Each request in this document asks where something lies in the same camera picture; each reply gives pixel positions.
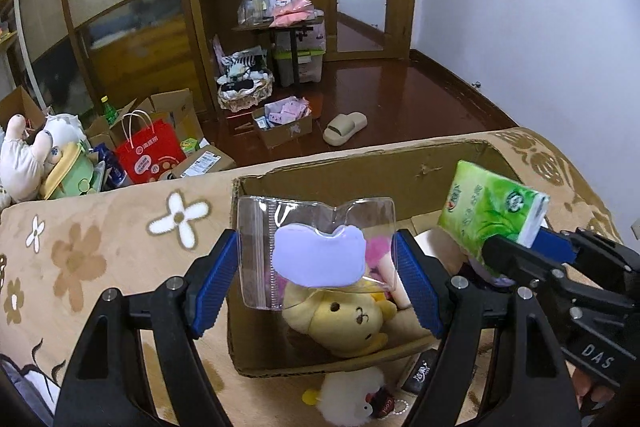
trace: baseboard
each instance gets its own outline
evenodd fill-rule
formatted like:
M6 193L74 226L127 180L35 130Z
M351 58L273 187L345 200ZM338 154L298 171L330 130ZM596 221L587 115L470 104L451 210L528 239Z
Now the baseboard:
M431 57L427 57L427 55L418 50L409 50L409 60L414 63L417 69L434 82L441 83L444 87L455 90L457 93L460 93L465 100L473 102L474 105L487 116L488 120L500 126L499 128L506 129L518 126L509 115L480 93L475 87L472 87L455 73L452 73L452 71L447 70L447 68Z
M379 46L385 45L385 33L361 20L354 19L354 17L346 13L338 12L338 22L365 36L370 41L374 41Z

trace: dark red floor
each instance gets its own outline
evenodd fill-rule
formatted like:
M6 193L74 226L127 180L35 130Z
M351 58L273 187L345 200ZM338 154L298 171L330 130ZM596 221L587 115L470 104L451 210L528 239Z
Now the dark red floor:
M268 150L255 132L225 137L217 124L202 127L207 139L240 167L334 150L322 140L322 131L339 113L359 111L369 121L341 149L501 128L449 84L425 76L404 60L325 62L322 81L303 84L302 95L306 92L323 95L322 115L314 121L313 132L274 149ZM285 98L290 90L274 94Z

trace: blue gripper pad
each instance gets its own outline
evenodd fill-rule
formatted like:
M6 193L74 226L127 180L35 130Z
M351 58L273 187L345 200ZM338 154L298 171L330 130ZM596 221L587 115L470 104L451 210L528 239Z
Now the blue gripper pad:
M187 270L184 314L194 339L215 324L237 269L238 233L225 230L209 255L196 259Z
M576 254L571 241L564 237L564 235L551 232L551 230L545 227L540 227L540 231L533 242L531 250L538 252L540 255L544 255L547 259L556 261L556 263L573 264L575 261Z
M446 287L449 273L438 259L422 252L408 230L398 230L394 241L398 274L420 325L440 339L449 325L453 308Z

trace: beige slide sandal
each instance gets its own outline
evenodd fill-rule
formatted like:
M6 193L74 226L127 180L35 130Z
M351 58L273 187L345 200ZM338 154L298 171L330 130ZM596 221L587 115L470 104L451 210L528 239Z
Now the beige slide sandal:
M329 145L340 147L358 131L367 126L367 117L360 112L351 114L339 114L324 130L322 138Z

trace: small table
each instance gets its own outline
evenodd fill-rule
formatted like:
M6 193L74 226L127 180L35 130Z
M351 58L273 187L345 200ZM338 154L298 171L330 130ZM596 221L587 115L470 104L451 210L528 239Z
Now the small table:
M314 19L307 19L306 21L300 21L292 24L291 26L274 26L271 27L273 19L269 19L267 22L260 24L241 24L234 28L235 32L251 31L256 33L261 32L289 32L291 39L291 64L293 66L293 84L298 89L300 87L300 66L298 65L298 38L296 32L299 30L311 30L312 26L320 24L324 21L324 15L315 17Z

